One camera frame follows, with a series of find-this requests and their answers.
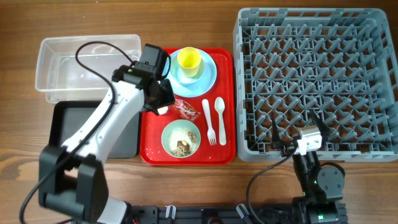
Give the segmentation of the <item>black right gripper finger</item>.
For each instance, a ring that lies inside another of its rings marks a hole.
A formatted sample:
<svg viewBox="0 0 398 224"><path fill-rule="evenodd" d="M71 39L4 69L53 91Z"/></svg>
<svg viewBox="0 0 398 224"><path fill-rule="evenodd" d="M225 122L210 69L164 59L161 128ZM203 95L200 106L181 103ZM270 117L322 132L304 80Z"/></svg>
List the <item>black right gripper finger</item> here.
<svg viewBox="0 0 398 224"><path fill-rule="evenodd" d="M272 120L272 143L273 144L280 143L279 130L278 130L275 119Z"/></svg>
<svg viewBox="0 0 398 224"><path fill-rule="evenodd" d="M311 119L314 125L320 131L322 137L329 137L330 136L330 128L318 117L318 115L314 112L314 110L310 110Z"/></svg>

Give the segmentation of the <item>red snack wrapper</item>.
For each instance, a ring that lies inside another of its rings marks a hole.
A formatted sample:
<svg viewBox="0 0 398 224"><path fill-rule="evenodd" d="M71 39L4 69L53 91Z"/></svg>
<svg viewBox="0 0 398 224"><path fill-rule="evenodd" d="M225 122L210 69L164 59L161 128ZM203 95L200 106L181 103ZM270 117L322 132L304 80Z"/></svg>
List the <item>red snack wrapper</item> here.
<svg viewBox="0 0 398 224"><path fill-rule="evenodd" d="M178 111L182 119L186 119L191 122L194 122L200 115L199 111L182 99L176 99L173 108Z"/></svg>

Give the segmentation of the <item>green bowl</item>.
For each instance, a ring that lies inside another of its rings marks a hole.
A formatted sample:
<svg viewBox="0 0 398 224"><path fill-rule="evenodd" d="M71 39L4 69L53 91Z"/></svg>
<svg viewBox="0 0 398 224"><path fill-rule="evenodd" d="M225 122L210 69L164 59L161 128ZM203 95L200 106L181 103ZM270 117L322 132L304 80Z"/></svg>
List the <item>green bowl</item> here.
<svg viewBox="0 0 398 224"><path fill-rule="evenodd" d="M184 159L197 152L201 134L193 122L178 119L166 125L162 131L161 143L167 154Z"/></svg>

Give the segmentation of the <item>white tissue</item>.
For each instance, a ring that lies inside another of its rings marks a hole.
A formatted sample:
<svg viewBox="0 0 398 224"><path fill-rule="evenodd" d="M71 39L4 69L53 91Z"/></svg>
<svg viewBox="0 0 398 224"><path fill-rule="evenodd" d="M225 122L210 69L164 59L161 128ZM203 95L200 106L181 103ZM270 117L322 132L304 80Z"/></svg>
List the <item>white tissue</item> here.
<svg viewBox="0 0 398 224"><path fill-rule="evenodd" d="M165 107L159 108L157 111L158 111L158 114L163 115L163 114L166 114L168 112L168 110L169 110L169 107L165 106Z"/></svg>

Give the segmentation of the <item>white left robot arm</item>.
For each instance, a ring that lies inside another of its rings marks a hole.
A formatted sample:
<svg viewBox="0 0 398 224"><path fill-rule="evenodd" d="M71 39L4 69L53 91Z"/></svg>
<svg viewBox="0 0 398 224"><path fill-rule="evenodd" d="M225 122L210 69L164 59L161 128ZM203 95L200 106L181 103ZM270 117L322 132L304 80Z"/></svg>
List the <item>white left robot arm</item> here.
<svg viewBox="0 0 398 224"><path fill-rule="evenodd" d="M123 65L83 126L39 159L39 205L86 223L131 223L131 205L110 197L104 164L133 116L174 103L164 66Z"/></svg>

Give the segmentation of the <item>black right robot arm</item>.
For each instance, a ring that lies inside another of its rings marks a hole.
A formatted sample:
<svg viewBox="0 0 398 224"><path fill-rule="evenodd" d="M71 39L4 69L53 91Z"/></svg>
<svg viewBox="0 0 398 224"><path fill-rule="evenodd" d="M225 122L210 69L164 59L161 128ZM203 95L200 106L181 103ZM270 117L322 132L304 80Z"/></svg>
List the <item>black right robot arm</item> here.
<svg viewBox="0 0 398 224"><path fill-rule="evenodd" d="M286 161L293 159L294 171L303 196L295 197L290 213L291 223L347 223L343 198L345 170L334 162L320 163L317 150L326 146L331 129L310 112L311 126L300 128L291 141L283 141L272 120L271 148L278 149Z"/></svg>

